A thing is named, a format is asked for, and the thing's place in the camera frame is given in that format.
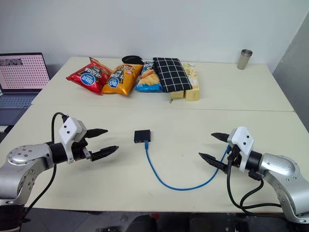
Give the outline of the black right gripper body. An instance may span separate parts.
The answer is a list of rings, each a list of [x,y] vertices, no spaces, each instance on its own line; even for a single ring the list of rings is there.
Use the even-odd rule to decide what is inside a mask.
[[[226,166],[226,170],[228,169],[229,163],[231,164],[231,166],[235,166],[237,168],[240,167],[240,163],[241,163],[241,155],[240,155],[240,148],[237,145],[229,145],[228,149],[227,149],[227,166]]]

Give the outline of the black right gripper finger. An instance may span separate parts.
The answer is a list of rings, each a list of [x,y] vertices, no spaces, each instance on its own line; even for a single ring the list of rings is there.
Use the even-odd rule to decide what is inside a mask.
[[[220,141],[228,143],[227,140],[228,140],[229,134],[227,134],[227,133],[215,132],[215,133],[212,133],[211,136],[215,137],[216,139],[218,139]]]
[[[208,154],[204,154],[204,153],[200,153],[199,152],[200,157],[205,160],[209,165],[217,168],[218,170],[223,171],[224,173],[227,173],[227,169],[228,169],[228,165],[224,164],[221,161],[218,161],[215,157],[208,155]]]

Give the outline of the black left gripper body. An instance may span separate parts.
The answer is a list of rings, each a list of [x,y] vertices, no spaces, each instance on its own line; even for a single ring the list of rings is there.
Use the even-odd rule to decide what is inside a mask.
[[[82,159],[91,159],[91,152],[87,150],[88,142],[85,138],[79,142],[73,142],[71,145],[72,158],[70,161],[78,161]]]

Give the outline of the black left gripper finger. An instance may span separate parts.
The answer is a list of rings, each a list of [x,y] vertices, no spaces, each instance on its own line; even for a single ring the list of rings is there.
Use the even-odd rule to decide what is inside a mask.
[[[105,129],[90,129],[86,132],[86,138],[94,138],[107,132],[108,130]]]
[[[109,156],[110,154],[114,153],[119,146],[113,145],[106,148],[101,149],[100,151],[97,151],[95,153],[91,154],[91,161],[96,161],[102,158],[105,158]]]

